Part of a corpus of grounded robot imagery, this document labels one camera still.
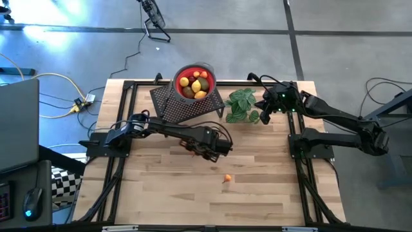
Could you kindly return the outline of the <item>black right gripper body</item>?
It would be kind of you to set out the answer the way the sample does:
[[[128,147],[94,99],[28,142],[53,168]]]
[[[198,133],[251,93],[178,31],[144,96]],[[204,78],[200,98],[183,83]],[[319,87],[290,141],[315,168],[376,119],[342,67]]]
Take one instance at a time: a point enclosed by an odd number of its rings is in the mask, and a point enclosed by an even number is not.
[[[303,102],[294,82],[282,82],[270,87],[263,94],[264,110],[271,112],[303,112]]]

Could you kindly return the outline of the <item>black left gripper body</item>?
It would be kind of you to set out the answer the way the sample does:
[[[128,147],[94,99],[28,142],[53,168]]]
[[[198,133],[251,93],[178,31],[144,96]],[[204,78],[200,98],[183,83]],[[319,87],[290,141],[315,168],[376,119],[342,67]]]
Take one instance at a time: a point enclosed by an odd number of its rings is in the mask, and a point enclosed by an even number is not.
[[[215,152],[218,139],[221,139],[218,130],[210,127],[187,128],[183,131],[180,145],[205,160],[217,162],[221,156]]]

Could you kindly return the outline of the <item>red collapsible bowl grey rim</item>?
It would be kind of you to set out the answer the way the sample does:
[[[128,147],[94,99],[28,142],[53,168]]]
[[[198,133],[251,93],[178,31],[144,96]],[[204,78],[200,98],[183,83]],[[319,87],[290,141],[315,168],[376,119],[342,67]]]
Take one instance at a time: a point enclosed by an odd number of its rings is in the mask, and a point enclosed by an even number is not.
[[[190,77],[193,76],[194,72],[206,72],[207,77],[205,78],[206,81],[209,84],[209,88],[207,90],[207,93],[205,97],[201,99],[190,99],[186,97],[183,94],[183,87],[180,86],[180,79],[183,77]],[[214,68],[205,62],[197,62],[194,64],[189,64],[187,66],[184,66],[183,68],[180,68],[177,72],[176,75],[174,76],[173,79],[173,89],[175,91],[175,99],[178,102],[184,103],[184,104],[193,104],[195,102],[199,102],[207,98],[216,88],[216,76],[214,74]]]

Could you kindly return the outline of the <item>artificial green leafy plant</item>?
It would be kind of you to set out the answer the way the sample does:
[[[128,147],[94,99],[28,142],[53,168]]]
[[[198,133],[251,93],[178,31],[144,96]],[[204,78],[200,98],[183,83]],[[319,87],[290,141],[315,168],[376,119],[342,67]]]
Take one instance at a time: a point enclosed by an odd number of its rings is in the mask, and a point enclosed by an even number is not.
[[[255,90],[252,88],[238,89],[229,95],[225,105],[230,108],[225,117],[226,123],[254,123],[260,121],[259,112],[254,106],[257,103],[254,96]]]

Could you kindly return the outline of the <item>black floor fan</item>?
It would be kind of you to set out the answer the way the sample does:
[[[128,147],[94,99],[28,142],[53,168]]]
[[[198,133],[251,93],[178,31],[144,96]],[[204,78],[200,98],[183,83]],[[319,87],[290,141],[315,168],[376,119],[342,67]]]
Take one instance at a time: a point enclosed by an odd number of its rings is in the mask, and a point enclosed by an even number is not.
[[[155,0],[137,0],[144,10],[144,12],[148,15],[148,19],[144,21],[144,29],[145,34],[148,38],[155,40],[155,41],[162,41],[162,42],[171,42],[171,37],[169,34],[164,30],[166,24],[163,18],[163,15],[156,3]],[[160,37],[153,37],[149,31],[148,24],[151,23],[157,30],[161,31],[167,38],[160,38]]]

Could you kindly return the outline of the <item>black white checkerboard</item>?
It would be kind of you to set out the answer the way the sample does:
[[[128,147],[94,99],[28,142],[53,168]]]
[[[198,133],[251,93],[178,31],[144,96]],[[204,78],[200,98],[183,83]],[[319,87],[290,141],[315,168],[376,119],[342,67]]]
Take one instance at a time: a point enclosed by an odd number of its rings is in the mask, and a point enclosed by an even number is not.
[[[51,197],[54,211],[71,205],[77,195],[82,175],[53,167],[51,169]]]

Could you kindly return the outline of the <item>black operator desk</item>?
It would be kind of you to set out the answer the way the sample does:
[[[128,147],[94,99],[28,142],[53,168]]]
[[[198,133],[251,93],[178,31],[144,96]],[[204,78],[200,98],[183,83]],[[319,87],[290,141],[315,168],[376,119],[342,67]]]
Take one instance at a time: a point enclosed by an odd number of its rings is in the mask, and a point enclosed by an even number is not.
[[[26,227],[50,226],[52,224],[52,174],[51,163],[40,161],[0,175],[0,183],[10,181],[13,184],[13,218],[0,222],[0,231]],[[23,199],[33,188],[42,188],[42,211],[37,220],[26,221],[23,217]]]

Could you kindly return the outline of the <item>black computer mouse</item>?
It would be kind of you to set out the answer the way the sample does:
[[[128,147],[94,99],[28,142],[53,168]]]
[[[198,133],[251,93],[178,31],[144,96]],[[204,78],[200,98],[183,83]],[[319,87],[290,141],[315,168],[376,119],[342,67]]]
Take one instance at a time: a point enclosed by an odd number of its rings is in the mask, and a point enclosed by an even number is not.
[[[42,211],[42,188],[33,188],[29,190],[23,199],[23,217],[26,221],[37,220]]]

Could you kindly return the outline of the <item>grey laptop lid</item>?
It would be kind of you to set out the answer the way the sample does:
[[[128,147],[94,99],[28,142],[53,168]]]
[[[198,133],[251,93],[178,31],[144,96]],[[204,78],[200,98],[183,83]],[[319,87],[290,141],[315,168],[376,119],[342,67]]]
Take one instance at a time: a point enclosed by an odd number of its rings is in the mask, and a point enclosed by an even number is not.
[[[0,173],[39,159],[39,81],[0,87]]]

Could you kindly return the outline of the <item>black keyboard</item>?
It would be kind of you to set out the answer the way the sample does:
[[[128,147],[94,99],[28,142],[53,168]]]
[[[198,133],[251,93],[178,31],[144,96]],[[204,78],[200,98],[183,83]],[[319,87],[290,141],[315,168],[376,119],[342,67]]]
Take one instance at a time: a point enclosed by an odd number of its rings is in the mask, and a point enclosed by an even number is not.
[[[0,183],[0,222],[13,218],[13,204],[12,182]]]

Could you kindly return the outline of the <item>black chair base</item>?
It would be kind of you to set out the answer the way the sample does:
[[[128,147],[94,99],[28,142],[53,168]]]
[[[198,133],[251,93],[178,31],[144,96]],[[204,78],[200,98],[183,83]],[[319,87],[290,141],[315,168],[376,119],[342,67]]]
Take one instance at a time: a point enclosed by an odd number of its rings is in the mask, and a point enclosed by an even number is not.
[[[14,24],[14,19],[11,16],[9,0],[0,0],[0,16],[10,24]]]

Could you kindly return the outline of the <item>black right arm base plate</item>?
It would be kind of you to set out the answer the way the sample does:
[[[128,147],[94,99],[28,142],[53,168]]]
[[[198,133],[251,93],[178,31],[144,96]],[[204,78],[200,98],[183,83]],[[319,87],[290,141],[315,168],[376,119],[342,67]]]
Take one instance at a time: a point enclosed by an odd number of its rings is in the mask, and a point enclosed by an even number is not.
[[[288,136],[288,144],[290,156],[293,159],[332,159],[334,153],[329,145],[318,144],[312,147],[305,146],[299,142],[300,134],[290,134]]]

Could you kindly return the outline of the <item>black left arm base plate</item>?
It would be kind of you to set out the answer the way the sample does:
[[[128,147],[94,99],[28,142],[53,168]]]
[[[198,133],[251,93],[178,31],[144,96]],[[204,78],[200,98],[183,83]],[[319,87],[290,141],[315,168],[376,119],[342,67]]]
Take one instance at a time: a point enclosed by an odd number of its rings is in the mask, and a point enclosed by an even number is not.
[[[92,133],[89,140],[80,140],[88,157],[126,158],[131,150],[131,138],[112,139],[109,133]]]

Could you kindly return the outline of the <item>silver aluminium bracket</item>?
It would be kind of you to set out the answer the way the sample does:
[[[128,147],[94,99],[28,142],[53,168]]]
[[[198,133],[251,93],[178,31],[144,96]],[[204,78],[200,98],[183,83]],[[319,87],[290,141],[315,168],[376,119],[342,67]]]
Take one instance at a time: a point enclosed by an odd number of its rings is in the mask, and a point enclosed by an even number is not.
[[[297,226],[284,226],[281,229],[282,232],[319,232],[316,227],[297,227]]]
[[[101,232],[137,232],[139,231],[138,225],[115,225],[104,226]]]

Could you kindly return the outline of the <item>grey metal table frame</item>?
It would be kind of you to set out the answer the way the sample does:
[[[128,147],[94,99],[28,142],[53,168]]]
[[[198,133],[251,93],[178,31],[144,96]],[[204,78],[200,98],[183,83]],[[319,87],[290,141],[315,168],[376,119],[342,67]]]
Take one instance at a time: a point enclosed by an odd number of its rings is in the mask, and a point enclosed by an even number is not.
[[[403,122],[412,122],[412,88],[406,92],[397,94],[392,100],[371,113],[362,116],[362,118],[377,122],[380,122],[382,119],[396,119],[396,121],[383,125],[382,128],[398,126]],[[406,185],[412,186],[412,174],[407,172],[402,160],[403,157],[407,157],[407,155],[396,153],[388,153],[386,155],[389,175],[386,180],[377,183],[378,188],[387,189]]]

